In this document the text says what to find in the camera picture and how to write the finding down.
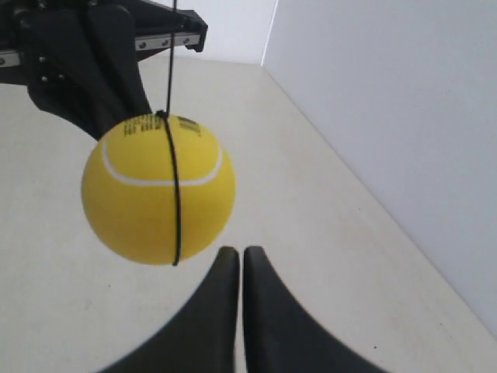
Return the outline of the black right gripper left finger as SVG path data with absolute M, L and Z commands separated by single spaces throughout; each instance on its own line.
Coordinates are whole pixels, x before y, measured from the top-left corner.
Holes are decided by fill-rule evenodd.
M 239 254 L 221 247 L 199 287 L 151 338 L 104 372 L 234 372 Z

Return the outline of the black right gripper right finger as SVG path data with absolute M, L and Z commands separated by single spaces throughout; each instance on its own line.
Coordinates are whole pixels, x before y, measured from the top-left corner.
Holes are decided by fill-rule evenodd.
M 385 371 L 309 314 L 261 246 L 244 251 L 242 322 L 248 372 Z

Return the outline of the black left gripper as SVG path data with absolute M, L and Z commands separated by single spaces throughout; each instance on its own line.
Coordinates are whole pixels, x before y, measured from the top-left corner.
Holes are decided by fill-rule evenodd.
M 97 52 L 76 11 L 88 11 Z M 155 1 L 2 1 L 2 84 L 26 83 L 24 16 L 31 100 L 96 140 L 127 117 L 151 113 L 137 59 L 171 47 L 200 53 L 208 30 L 197 12 Z

